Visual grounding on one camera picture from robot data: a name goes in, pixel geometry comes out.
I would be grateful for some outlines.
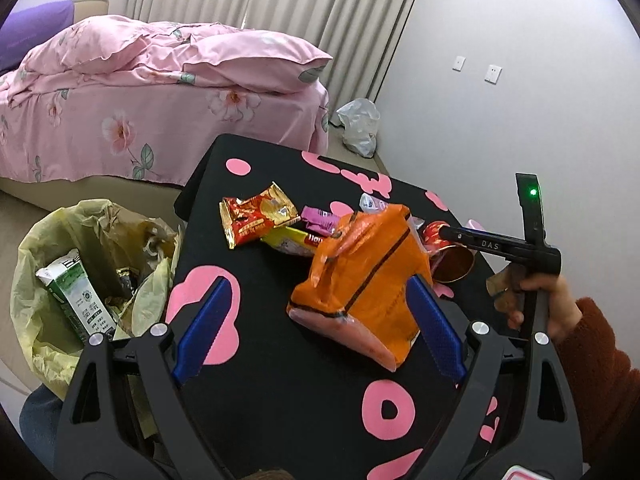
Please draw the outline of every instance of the orange snack bag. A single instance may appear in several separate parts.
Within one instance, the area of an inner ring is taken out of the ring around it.
[[[409,217],[406,206],[389,205],[340,218],[318,246],[308,279],[293,291],[289,317],[395,372],[418,335],[406,281],[421,274],[432,283]]]

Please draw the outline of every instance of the trash bin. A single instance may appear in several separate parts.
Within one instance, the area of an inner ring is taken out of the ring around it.
[[[141,281],[128,311],[129,333],[138,336],[161,319],[180,238],[162,220],[145,218],[108,200],[85,200],[58,209],[27,234],[18,247],[11,319],[31,371],[60,399],[65,398],[82,342],[60,303],[36,277],[36,270],[77,248],[89,280],[104,302],[122,293],[116,269],[137,269]],[[127,336],[118,327],[114,338]]]

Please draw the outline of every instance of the pink spots pattern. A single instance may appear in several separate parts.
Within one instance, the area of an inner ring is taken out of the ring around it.
[[[238,176],[245,176],[251,171],[251,165],[241,158],[230,158],[226,162],[226,168],[230,173]]]
[[[353,209],[351,209],[351,207],[346,205],[344,202],[338,202],[337,200],[331,202],[329,208],[336,216],[347,216],[353,214]]]
[[[491,398],[491,402],[489,403],[489,408],[486,410],[487,415],[491,415],[495,410],[498,409],[498,399],[495,397]],[[494,441],[495,431],[498,429],[498,423],[500,423],[500,417],[495,417],[494,426],[483,425],[480,429],[480,438],[486,440],[489,444]]]
[[[443,285],[442,283],[433,282],[433,291],[439,298],[441,298],[442,296],[449,299],[453,298],[453,290],[451,290],[447,285]]]
[[[469,222],[466,223],[465,227],[469,229],[475,229],[476,231],[486,232],[486,229],[480,225],[480,222],[476,222],[475,220],[469,220]]]
[[[302,152],[302,158],[305,160],[307,164],[311,164],[314,168],[318,168],[318,170],[326,171],[327,173],[339,174],[340,168],[334,166],[333,164],[329,164],[328,162],[323,162],[318,158],[319,155],[315,153]]]
[[[376,466],[369,471],[367,480],[396,480],[397,478],[402,478],[409,472],[420,453],[422,453],[422,450],[416,449],[400,458]]]
[[[382,401],[390,400],[398,409],[395,418],[382,417]],[[370,434],[380,440],[404,437],[415,420],[411,395],[400,384],[388,379],[373,381],[362,397],[362,422]]]
[[[489,444],[492,443],[494,441],[495,432],[498,429],[498,423],[500,423],[499,416],[495,417],[493,427],[484,425],[480,429],[480,438],[482,438],[482,440],[486,440]]]
[[[433,205],[442,211],[448,211],[449,208],[444,205],[444,202],[433,191],[426,191],[425,196],[433,202]]]
[[[378,179],[375,180],[373,178],[369,178],[364,173],[355,174],[353,173],[353,171],[340,170],[340,168],[338,168],[337,166],[320,160],[318,158],[318,155],[316,155],[315,153],[302,152],[302,158],[307,164],[312,165],[318,170],[326,171],[327,173],[341,174],[347,180],[351,180],[352,182],[358,184],[358,186],[360,186],[364,193],[371,194],[374,191],[377,191],[384,198],[391,198],[391,179],[386,175],[379,173]]]
[[[498,409],[498,399],[496,399],[495,397],[492,397],[491,402],[489,402],[489,409],[486,410],[486,414],[491,415],[497,409]]]
[[[206,365],[225,363],[238,351],[240,338],[235,323],[240,310],[240,284],[236,277],[228,270],[217,266],[195,267],[191,269],[186,280],[174,287],[166,308],[165,321],[169,323],[184,305],[200,301],[219,276],[231,282],[231,310],[223,321],[220,332],[218,332],[213,345],[209,349],[209,353],[204,360]]]
[[[370,179],[364,173],[355,174],[349,170],[340,170],[340,174],[347,180],[358,184],[364,193],[373,193],[377,191],[385,198],[391,198],[391,179],[381,173],[378,174],[378,180]]]

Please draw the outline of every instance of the food package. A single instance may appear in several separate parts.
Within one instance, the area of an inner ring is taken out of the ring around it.
[[[262,238],[274,227],[300,220],[293,202],[275,182],[247,200],[223,198],[220,218],[229,249]]]
[[[122,284],[122,288],[124,289],[127,297],[129,299],[133,298],[136,290],[138,290],[138,278],[140,276],[140,273],[133,267],[123,267],[122,269],[116,269],[116,273],[118,274],[120,283]]]
[[[476,252],[464,245],[440,238],[440,229],[449,226],[443,220],[431,222],[422,232],[422,244],[431,259],[431,275],[436,282],[461,280],[474,266]]]
[[[94,332],[113,339],[116,323],[86,275],[78,249],[71,249],[36,276],[60,303],[62,312],[83,343]]]
[[[260,240],[281,253],[311,258],[322,238],[293,227],[276,227]]]
[[[323,240],[308,279],[287,313],[297,323],[371,357],[389,371],[404,362],[418,335],[405,300],[407,280],[432,283],[429,259],[412,234],[404,205],[344,216]]]
[[[315,207],[304,206],[302,213],[300,213],[300,219],[310,231],[322,236],[331,236],[334,234],[335,226],[340,220],[340,217],[333,213],[316,209]]]
[[[379,213],[380,211],[384,211],[387,206],[387,202],[371,196],[369,193],[363,193],[360,197],[360,209],[365,213]],[[416,230],[420,229],[420,227],[424,225],[424,220],[416,218],[415,216],[411,217],[411,222],[414,224],[414,228]]]

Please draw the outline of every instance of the sweater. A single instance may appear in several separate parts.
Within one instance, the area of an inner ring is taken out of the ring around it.
[[[621,433],[640,430],[625,428],[638,418],[632,412],[640,399],[640,370],[616,349],[613,330],[593,300],[577,305],[582,319],[556,350],[574,397],[584,460],[593,465],[625,445]],[[640,451],[640,442],[634,447]],[[629,458],[635,462],[637,455]]]

